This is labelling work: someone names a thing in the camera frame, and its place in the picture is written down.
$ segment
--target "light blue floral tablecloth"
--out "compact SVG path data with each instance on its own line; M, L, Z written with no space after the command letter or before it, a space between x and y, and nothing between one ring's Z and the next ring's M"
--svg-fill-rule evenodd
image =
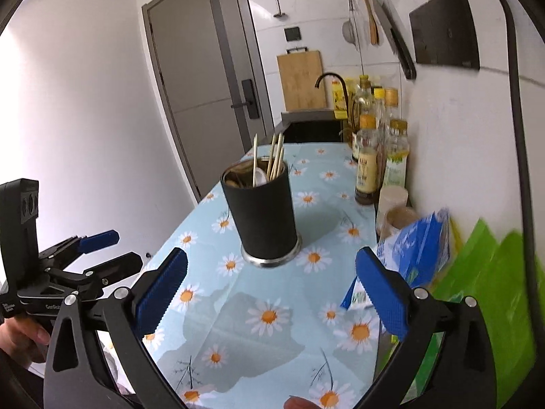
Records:
M187 277L143 342L188 405L281 409L297 395L351 409L372 383L378 316L339 304L356 252L376 243L374 208L354 200L346 145L286 145L284 158L303 238L296 259L272 270L243 262L218 184L145 268L156 269L175 246L187 252Z

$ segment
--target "human hand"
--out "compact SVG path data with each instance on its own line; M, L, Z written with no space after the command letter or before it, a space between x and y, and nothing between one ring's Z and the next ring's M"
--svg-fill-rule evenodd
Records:
M8 318L0 325L0 349L25 368L45 361L37 345L47 346L50 341L47 331L28 315Z
M313 402L299 398L298 396L290 397L290 399L284 403L284 409L321 409L320 406L316 406Z

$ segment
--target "black wall switch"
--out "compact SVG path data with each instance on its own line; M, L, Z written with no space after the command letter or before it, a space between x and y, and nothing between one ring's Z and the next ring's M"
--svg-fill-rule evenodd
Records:
M286 41L299 41L301 39L301 29L298 27L284 29Z
M409 18L417 63L480 69L468 0L429 0Z

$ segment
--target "silver metal base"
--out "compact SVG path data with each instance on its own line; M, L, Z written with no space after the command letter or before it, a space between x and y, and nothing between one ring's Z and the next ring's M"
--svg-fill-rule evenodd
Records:
M252 257L250 254L248 254L244 247L240 247L240 251L242 252L242 258L260 268L276 268L278 266L282 266L283 264L286 264L288 261L293 260L298 253L301 251L301 248L303 246L303 238L301 237L301 234L297 233L297 243L295 243L295 247L286 255L280 258L275 258L273 260L264 260L261 258L255 258Z

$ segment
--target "silver screw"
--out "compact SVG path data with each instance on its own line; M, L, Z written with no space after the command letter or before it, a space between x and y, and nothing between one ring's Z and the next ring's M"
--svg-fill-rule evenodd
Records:
M473 297L465 297L465 303L469 307L475 307L477 305L477 300Z
M64 299L64 304L67 306L72 306L76 302L76 300L76 296L74 294L70 294Z
M414 289L414 296L418 298L418 300L425 300L428 298L429 294L426 289L422 289L421 287L417 287Z
M123 300L127 295L129 295L129 289L126 287L120 287L119 289L116 289L113 293L113 296L116 297L118 300Z

